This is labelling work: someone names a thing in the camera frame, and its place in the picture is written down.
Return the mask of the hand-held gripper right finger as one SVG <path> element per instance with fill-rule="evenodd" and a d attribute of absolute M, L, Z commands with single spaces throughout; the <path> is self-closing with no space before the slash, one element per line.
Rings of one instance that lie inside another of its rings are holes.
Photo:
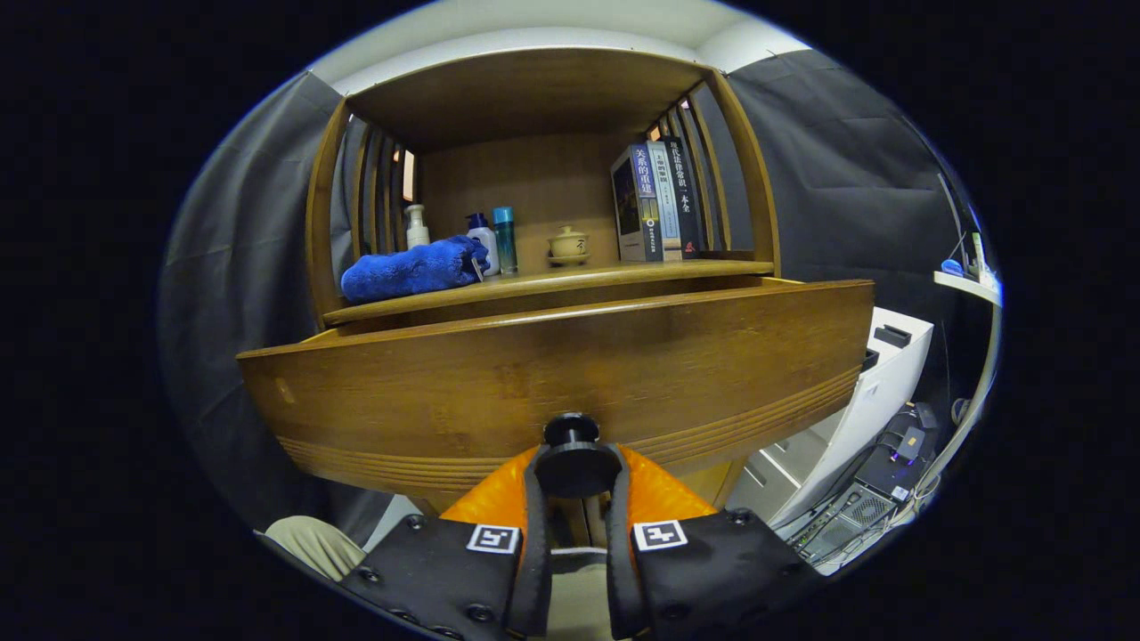
<path fill-rule="evenodd" d="M 622 445 L 612 487 L 606 597 L 612 636 L 746 640 L 824 577 L 749 508 L 714 508 Z"/>

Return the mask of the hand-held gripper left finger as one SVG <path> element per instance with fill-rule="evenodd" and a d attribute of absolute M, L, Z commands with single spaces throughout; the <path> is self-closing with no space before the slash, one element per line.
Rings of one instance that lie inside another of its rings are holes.
<path fill-rule="evenodd" d="M 544 446 L 498 466 L 435 518 L 407 516 L 339 586 L 433 640 L 545 636 L 552 597 Z"/>

